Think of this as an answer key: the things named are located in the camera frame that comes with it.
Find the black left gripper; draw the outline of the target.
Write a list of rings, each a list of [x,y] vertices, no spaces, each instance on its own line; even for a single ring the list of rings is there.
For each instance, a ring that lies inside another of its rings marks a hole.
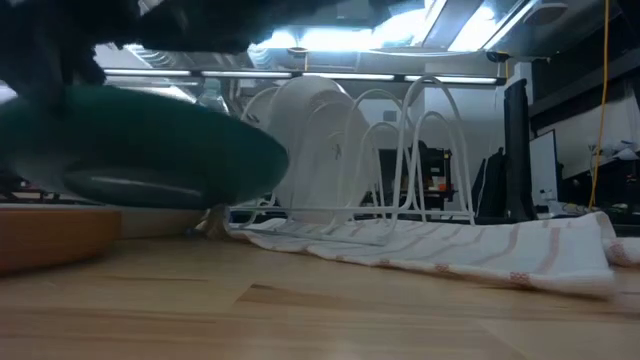
[[[139,19],[138,0],[0,0],[0,80],[20,96],[101,85],[95,47],[129,39]]]

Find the dark green plate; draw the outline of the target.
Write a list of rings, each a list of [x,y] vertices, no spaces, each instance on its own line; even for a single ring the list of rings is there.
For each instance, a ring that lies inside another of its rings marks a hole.
[[[205,210],[271,192],[289,167],[266,132],[186,101],[112,86],[66,89],[53,115],[0,105],[0,168],[47,192],[117,206]]]

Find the brown divided plate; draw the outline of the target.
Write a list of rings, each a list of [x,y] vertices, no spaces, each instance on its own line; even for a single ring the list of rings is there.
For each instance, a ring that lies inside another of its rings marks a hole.
[[[120,238],[118,211],[0,209],[0,276],[92,258]]]

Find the white plate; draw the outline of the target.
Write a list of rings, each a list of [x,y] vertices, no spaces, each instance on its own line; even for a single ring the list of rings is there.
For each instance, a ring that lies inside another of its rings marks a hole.
[[[354,213],[335,215],[322,207],[360,207],[371,189],[371,147],[361,141],[369,123],[349,99],[330,102],[310,116],[298,158],[294,205],[308,207],[295,219],[328,224],[348,221]]]
[[[327,137],[351,105],[351,97],[335,81],[302,76],[282,85],[268,111],[267,132],[287,150],[289,168],[275,188],[280,206],[293,208],[295,221],[328,224],[329,212],[315,207],[335,204],[337,165],[321,156],[331,149]]]

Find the black background machine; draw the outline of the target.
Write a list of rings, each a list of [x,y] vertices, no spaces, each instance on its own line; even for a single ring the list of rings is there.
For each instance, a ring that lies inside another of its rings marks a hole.
[[[446,202],[453,201],[453,195],[456,192],[451,180],[452,153],[448,149],[430,148],[422,140],[418,142],[418,149],[420,159],[417,161],[417,169],[422,175],[422,183],[419,183],[418,176],[415,176],[414,194],[419,196],[420,188],[423,188],[426,209],[443,210]],[[384,204],[391,206],[393,204],[396,151],[392,149],[380,150],[379,160]]]

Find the black desk leg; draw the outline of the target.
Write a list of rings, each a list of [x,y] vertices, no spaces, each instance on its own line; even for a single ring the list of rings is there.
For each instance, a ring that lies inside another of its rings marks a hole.
[[[508,217],[518,222],[536,217],[532,200],[526,85],[527,80],[521,79],[504,91],[506,210]]]

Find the white striped dish towel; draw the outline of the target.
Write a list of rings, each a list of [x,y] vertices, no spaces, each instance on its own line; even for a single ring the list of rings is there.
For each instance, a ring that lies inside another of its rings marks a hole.
[[[592,297],[614,294],[612,266],[640,267],[640,237],[617,236],[602,212],[503,225],[400,220],[382,246],[381,220],[346,222],[330,241],[322,228],[271,219],[231,233],[266,250]]]

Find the white background panel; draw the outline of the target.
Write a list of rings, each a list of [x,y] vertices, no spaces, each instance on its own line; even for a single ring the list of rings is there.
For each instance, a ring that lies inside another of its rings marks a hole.
[[[550,130],[529,142],[532,199],[546,205],[558,195],[558,170],[555,131]]]

